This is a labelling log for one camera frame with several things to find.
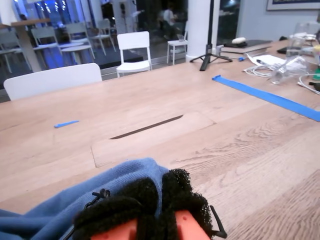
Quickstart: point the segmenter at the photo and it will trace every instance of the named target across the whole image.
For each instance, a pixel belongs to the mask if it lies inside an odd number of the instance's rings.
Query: picture frame
[[[320,9],[319,0],[267,0],[267,10]]]

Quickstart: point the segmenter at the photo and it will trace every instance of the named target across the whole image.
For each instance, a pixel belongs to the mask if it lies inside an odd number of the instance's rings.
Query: clear plastic bottle
[[[279,84],[292,77],[299,77],[307,74],[309,63],[302,56],[288,57],[283,65],[274,70],[271,74],[271,82]]]

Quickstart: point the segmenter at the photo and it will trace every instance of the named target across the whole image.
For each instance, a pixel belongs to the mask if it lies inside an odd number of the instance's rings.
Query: black fuzzy material
[[[84,209],[74,221],[74,240],[89,240],[91,236],[107,232],[108,230],[137,218],[139,223],[144,221],[155,225],[154,214],[158,204],[158,192],[150,178],[136,180],[116,195]],[[138,227],[137,236],[150,232],[141,233],[143,229]]]
[[[190,176],[184,169],[174,169],[162,177],[162,214],[157,240],[178,240],[175,212],[188,210],[209,238],[213,237],[211,210],[207,200],[192,192]]]

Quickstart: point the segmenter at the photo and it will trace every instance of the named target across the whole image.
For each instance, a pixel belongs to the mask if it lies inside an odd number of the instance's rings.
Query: wall
[[[268,0],[241,0],[237,37],[279,40],[294,33],[297,23],[316,21],[318,10],[267,11]]]

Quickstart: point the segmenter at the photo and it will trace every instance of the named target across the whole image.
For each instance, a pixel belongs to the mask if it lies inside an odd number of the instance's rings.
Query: wooden table
[[[0,104],[0,208],[24,213],[126,159],[152,157],[190,172],[229,240],[320,239],[320,124],[211,78],[317,110],[320,97],[241,72],[249,66],[218,61],[200,72],[188,62]]]

